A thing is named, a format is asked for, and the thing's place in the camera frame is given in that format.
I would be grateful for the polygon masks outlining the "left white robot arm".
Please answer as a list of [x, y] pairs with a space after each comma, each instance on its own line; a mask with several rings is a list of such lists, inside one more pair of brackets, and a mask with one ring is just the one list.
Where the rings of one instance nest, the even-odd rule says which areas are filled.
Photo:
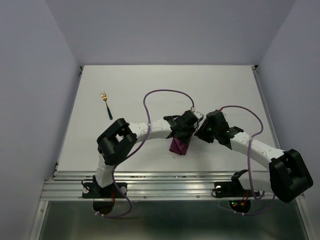
[[182, 115], [165, 116], [151, 123], [129, 123], [117, 119], [97, 138], [99, 162], [93, 176], [95, 198], [110, 198], [115, 189], [112, 173], [116, 166], [130, 157], [130, 151], [137, 143], [153, 139], [173, 139], [169, 151], [185, 155], [191, 137], [204, 115], [188, 110]]

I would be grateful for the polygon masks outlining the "purple cloth napkin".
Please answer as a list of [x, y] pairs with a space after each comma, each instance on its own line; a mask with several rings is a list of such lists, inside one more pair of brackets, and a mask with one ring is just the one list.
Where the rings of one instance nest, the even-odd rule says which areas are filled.
[[169, 147], [169, 151], [180, 156], [186, 155], [189, 148], [189, 143], [184, 143], [177, 138], [173, 138]]

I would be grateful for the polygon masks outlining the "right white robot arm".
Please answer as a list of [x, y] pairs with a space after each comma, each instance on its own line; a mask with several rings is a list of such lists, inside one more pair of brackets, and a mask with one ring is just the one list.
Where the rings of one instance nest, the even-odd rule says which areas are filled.
[[218, 141], [220, 145], [246, 155], [248, 161], [254, 160], [267, 170], [252, 172], [247, 167], [234, 173], [229, 181], [216, 182], [213, 190], [216, 198], [258, 197], [259, 192], [267, 192], [289, 203], [314, 184], [297, 150], [285, 151], [254, 140], [243, 129], [230, 127], [219, 110], [208, 113], [194, 135], [207, 143]]

